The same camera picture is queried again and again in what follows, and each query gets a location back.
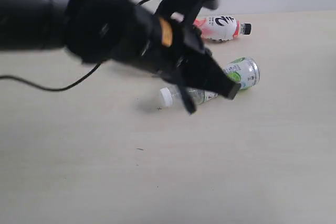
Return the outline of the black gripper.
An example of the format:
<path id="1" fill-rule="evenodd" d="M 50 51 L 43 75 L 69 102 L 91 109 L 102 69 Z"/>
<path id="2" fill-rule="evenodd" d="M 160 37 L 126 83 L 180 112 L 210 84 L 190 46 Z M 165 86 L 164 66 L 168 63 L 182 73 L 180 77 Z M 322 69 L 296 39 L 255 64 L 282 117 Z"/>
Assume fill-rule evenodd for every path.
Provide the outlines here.
<path id="1" fill-rule="evenodd" d="M 110 59 L 156 74 L 177 88 L 186 111 L 196 112 L 188 88 L 210 91 L 233 100 L 240 84 L 232 80 L 206 49 L 193 24 L 201 0 L 162 0 L 154 13 L 135 5 Z"/>

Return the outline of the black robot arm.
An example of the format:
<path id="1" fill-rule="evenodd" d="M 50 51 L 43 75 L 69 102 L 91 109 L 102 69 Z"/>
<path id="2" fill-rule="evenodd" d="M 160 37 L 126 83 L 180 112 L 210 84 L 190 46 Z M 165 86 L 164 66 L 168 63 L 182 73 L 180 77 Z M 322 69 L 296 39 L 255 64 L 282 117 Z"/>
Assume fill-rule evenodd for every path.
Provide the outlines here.
<path id="1" fill-rule="evenodd" d="M 115 60 L 176 85 L 189 113 L 188 88 L 233 99 L 230 79 L 194 25 L 217 0 L 162 0 L 155 12 L 131 0 L 1 0 L 1 51 L 66 48 L 88 64 Z"/>

